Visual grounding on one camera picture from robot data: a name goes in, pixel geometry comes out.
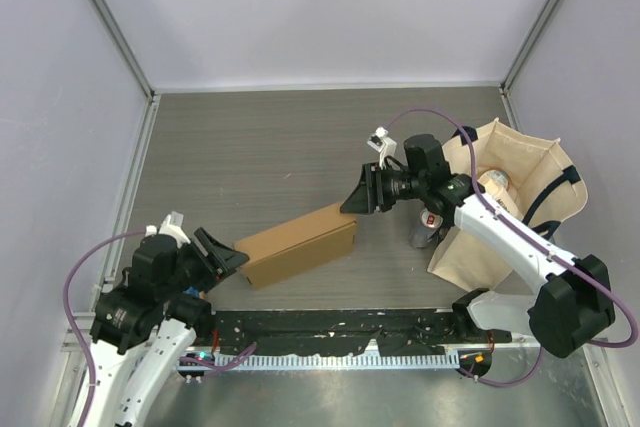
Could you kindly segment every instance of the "white bottle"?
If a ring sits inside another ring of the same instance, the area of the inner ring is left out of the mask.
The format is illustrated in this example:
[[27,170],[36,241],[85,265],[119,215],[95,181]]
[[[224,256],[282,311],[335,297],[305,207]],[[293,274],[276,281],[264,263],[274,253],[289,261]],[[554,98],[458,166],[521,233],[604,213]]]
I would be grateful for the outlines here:
[[522,213],[514,200],[509,195],[509,176],[501,170],[487,170],[478,179],[487,194],[491,195],[503,209],[513,215],[516,219],[522,220]]

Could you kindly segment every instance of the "cable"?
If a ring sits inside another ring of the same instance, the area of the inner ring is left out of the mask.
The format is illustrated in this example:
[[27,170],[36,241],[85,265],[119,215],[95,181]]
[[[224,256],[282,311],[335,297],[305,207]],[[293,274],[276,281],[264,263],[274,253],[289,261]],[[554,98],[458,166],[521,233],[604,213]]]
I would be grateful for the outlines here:
[[242,352],[240,352],[234,359],[232,359],[227,365],[215,365],[212,362],[207,362],[206,360],[200,360],[191,357],[180,357],[180,362],[191,362],[197,365],[201,365],[208,369],[211,369],[213,374],[220,374],[222,372],[227,372],[229,370],[235,369],[239,365],[243,364],[247,361],[247,359],[255,352],[258,348],[258,345],[253,343]]
[[220,344],[220,337],[218,337],[218,329],[213,329],[213,344],[211,345],[211,355],[216,351]]
[[496,341],[493,337],[493,330],[487,332],[487,340],[489,341],[489,354],[493,354],[496,350]]
[[[542,364],[542,358],[544,357],[543,352],[544,352],[544,349],[540,347],[540,352],[538,352],[538,358],[536,359],[536,363],[533,364],[533,367],[531,367],[531,370],[527,375],[525,375],[524,377],[518,380],[512,380],[511,382],[498,382],[497,380],[484,379],[482,377],[478,377],[477,380],[481,384],[490,385],[491,387],[515,387],[516,385],[524,384],[527,380],[531,379],[531,377],[533,377],[534,374],[540,368],[540,365]],[[465,376],[469,377],[470,379],[475,379],[475,376],[472,374],[473,365],[469,370],[465,370],[462,367],[460,367],[458,370],[462,372]]]
[[629,326],[631,327],[631,333],[630,333],[629,338],[627,340],[624,340],[622,342],[603,342],[603,341],[599,341],[599,340],[592,340],[589,343],[592,344],[592,345],[598,346],[598,347],[607,347],[607,348],[614,348],[614,349],[615,348],[620,349],[620,348],[629,347],[629,346],[633,345],[638,340],[638,322],[634,318],[633,313],[631,312],[631,310],[625,305],[625,303],[622,301],[622,299],[620,297],[618,297],[612,291],[607,289],[600,282],[592,279],[587,274],[582,272],[580,269],[578,269],[577,267],[571,265],[569,262],[566,262],[564,259],[561,259],[557,255],[551,255],[551,251],[550,250],[548,250],[544,245],[538,243],[535,239],[529,237],[529,235],[527,235],[525,232],[520,230],[520,228],[516,224],[511,222],[504,215],[502,215],[500,213],[498,213],[496,215],[496,209],[494,209],[494,207],[487,201],[487,199],[484,198],[484,196],[482,194],[482,191],[480,190],[480,186],[478,185],[478,174],[476,172],[476,154],[475,154],[475,149],[473,148],[473,141],[469,137],[469,134],[467,133],[467,131],[462,127],[460,122],[458,122],[453,117],[450,117],[449,115],[447,115],[447,114],[445,114],[443,112],[440,112],[438,110],[427,109],[427,108],[423,108],[423,107],[414,107],[414,108],[407,109],[404,112],[401,112],[400,114],[396,115],[385,126],[385,128],[387,130],[389,130],[389,128],[393,124],[395,124],[398,120],[400,120],[402,117],[404,117],[405,115],[409,114],[410,112],[430,112],[432,114],[439,115],[440,117],[442,117],[442,118],[448,120],[450,123],[452,123],[456,127],[458,132],[460,132],[460,134],[464,137],[464,140],[467,142],[467,146],[469,147],[469,156],[471,158],[471,184],[473,185],[473,190],[475,191],[476,195],[478,196],[478,199],[486,207],[486,209],[489,212],[491,212],[491,214],[493,214],[498,219],[500,219],[500,221],[503,224],[505,224],[507,227],[509,227],[514,233],[516,233],[519,237],[521,237],[523,240],[525,240],[529,245],[531,245],[537,251],[542,253],[544,256],[550,257],[551,260],[557,262],[559,265],[561,265],[562,267],[567,269],[569,272],[571,272],[572,274],[578,276],[581,280],[585,281],[586,283],[588,283],[589,285],[594,287],[596,290],[598,290],[600,293],[604,294],[605,297],[607,297],[614,304],[616,304],[618,306],[618,308],[622,311],[624,316],[627,318],[627,321],[629,322]]
[[124,234],[114,235],[113,237],[100,242],[98,245],[93,247],[89,252],[84,254],[78,262],[73,266],[71,272],[67,276],[64,281],[64,287],[62,288],[62,306],[64,307],[64,313],[67,316],[67,320],[69,321],[69,325],[71,326],[71,330],[73,331],[76,339],[78,339],[78,344],[82,349],[82,353],[84,354],[85,359],[87,359],[87,368],[89,369],[89,391],[87,393],[87,399],[84,402],[84,407],[82,408],[82,413],[80,414],[80,418],[78,420],[77,427],[83,427],[87,416],[89,415],[89,409],[91,408],[91,403],[93,402],[93,396],[95,395],[95,385],[96,385],[96,366],[93,362],[93,356],[91,355],[91,349],[87,344],[87,341],[84,340],[82,336],[82,332],[80,331],[80,327],[78,327],[78,323],[76,319],[73,317],[73,312],[71,311],[71,304],[69,303],[69,287],[71,286],[71,281],[73,277],[76,275],[76,272],[80,269],[82,264],[86,262],[86,260],[91,257],[94,253],[100,250],[105,245],[108,245],[116,240],[124,239],[125,237],[132,237],[134,235],[142,235],[146,231],[134,231],[134,232],[125,232]]

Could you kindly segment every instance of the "white wall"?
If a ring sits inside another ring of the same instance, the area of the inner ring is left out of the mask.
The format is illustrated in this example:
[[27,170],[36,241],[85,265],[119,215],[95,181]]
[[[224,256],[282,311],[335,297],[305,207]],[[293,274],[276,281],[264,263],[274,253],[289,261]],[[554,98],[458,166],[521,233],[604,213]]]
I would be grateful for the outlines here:
[[0,19],[0,425],[44,426],[62,284],[111,234],[145,101],[88,0],[0,0]]
[[107,0],[155,87],[501,81],[544,0]]
[[[613,288],[640,318],[640,0],[565,0],[513,92],[527,133],[561,137],[589,189],[561,229],[578,255],[609,266]],[[611,333],[626,338],[621,315]],[[640,425],[640,345],[610,351]]]

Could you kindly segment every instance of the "metal frame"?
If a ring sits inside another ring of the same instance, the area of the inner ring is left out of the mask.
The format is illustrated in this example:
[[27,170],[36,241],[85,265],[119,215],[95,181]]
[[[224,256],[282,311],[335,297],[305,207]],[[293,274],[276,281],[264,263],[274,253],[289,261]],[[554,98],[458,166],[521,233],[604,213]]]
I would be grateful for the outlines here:
[[609,427],[631,427],[618,384],[611,373],[607,352],[592,345],[583,349],[589,373],[596,388],[602,411]]
[[[159,105],[160,96],[154,96],[147,105],[144,118],[142,119],[142,124],[138,133],[138,142],[131,160],[129,174],[127,175],[124,190],[120,196],[120,206],[118,208],[116,222],[113,227],[113,235],[124,232],[129,225],[129,219],[131,218],[131,212],[133,211],[133,203],[138,190],[138,183],[140,182],[140,176],[142,175],[144,158],[147,155],[147,149],[149,147],[149,141],[151,140],[151,133],[153,132],[153,125],[156,121]],[[100,275],[100,282],[98,285],[104,286],[105,283],[109,284],[108,279],[111,279],[111,282],[113,282],[118,270],[118,262],[120,260],[120,254],[122,253],[122,247],[122,242],[112,243],[107,247],[105,266]],[[91,302],[92,309],[95,307],[99,296],[100,291],[96,290]]]
[[[140,175],[142,173],[142,167],[144,165],[144,158],[147,154],[149,140],[151,139],[151,132],[153,131],[153,124],[158,113],[159,103],[160,96],[155,96],[148,101],[145,107],[145,114],[138,132],[138,142],[131,159],[131,168],[129,169],[129,174],[127,175],[127,180],[120,196],[120,205],[114,226],[114,233],[124,231],[129,223],[131,211],[133,210],[133,202],[135,200],[138,183],[140,181]],[[122,242],[118,242],[116,245],[111,244],[109,246],[103,271],[100,276],[100,285],[102,285],[102,289],[96,289],[94,292],[92,308],[95,307],[98,297],[100,296],[100,292],[110,290],[114,284],[114,274],[118,266],[121,251]],[[76,313],[75,315],[80,329],[88,336],[94,314],[92,312],[87,312]],[[61,347],[61,356],[62,360],[60,363],[62,368],[60,370],[59,381],[54,392],[55,400],[53,402],[51,421],[49,423],[50,427],[61,427],[71,415],[75,399],[80,389],[84,369],[86,367],[86,359],[80,351],[77,340],[73,334],[69,334],[69,332],[67,332]]]
[[515,60],[511,64],[509,68],[509,72],[502,82],[501,88],[503,92],[506,92],[508,95],[509,91],[513,87],[514,82],[518,78],[518,75],[522,71],[524,64],[527,62],[527,59],[533,52],[536,44],[540,40],[540,37],[544,33],[545,29],[549,25],[549,22],[553,18],[553,15],[558,10],[562,0],[546,0],[542,10],[538,14],[538,18],[533,23],[533,26],[529,30],[527,37],[525,38],[524,43],[520,47],[518,54],[516,55]]
[[145,97],[147,99],[151,99],[154,95],[153,88],[145,76],[142,67],[140,67],[140,64],[138,63],[133,50],[129,46],[127,39],[122,33],[122,30],[120,30],[120,26],[118,25],[118,22],[116,22],[106,0],[89,0],[89,2],[93,5],[96,14],[98,14],[98,17],[102,21],[105,29],[107,29],[109,37],[113,40],[116,49],[118,49],[118,52],[122,55],[123,60],[131,70],[131,73],[138,82],[138,85],[140,86],[140,89],[142,89]]
[[218,92],[279,92],[288,90],[432,89],[443,87],[500,87],[499,81],[478,82],[371,82],[353,84],[239,85],[205,88],[158,88],[157,94],[210,94]]
[[511,94],[504,89],[500,89],[500,97],[502,97],[502,104],[504,105],[504,110],[507,112],[507,120],[509,121],[509,125],[512,129],[517,130],[518,132],[522,132],[522,124],[520,123],[520,119],[518,118],[518,113],[513,108],[513,102],[511,100]]

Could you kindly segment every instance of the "white connector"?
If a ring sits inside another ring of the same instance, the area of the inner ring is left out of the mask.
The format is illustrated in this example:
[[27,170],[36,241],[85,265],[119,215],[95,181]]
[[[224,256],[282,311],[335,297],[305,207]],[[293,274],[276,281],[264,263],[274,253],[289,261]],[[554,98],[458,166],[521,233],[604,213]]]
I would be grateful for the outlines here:
[[371,134],[369,140],[367,140],[367,145],[380,154],[380,167],[384,168],[385,157],[395,155],[398,144],[389,137],[387,129],[378,127],[376,131]]
[[178,248],[183,244],[189,244],[191,241],[187,234],[182,230],[182,220],[184,216],[178,212],[171,212],[167,215],[160,225],[159,234],[170,235],[178,242]]

